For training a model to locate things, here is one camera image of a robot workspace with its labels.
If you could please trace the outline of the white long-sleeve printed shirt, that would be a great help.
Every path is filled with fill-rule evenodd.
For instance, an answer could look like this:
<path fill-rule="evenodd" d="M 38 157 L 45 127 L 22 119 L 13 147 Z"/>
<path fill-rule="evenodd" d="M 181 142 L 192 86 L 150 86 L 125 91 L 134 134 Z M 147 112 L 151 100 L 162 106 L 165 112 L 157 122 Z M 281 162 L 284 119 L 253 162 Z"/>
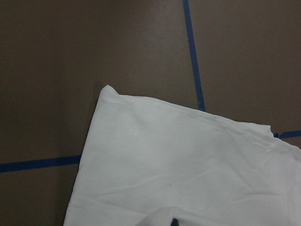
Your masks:
<path fill-rule="evenodd" d="M 236 122 L 105 86 L 66 226 L 298 226 L 301 151 Z"/>

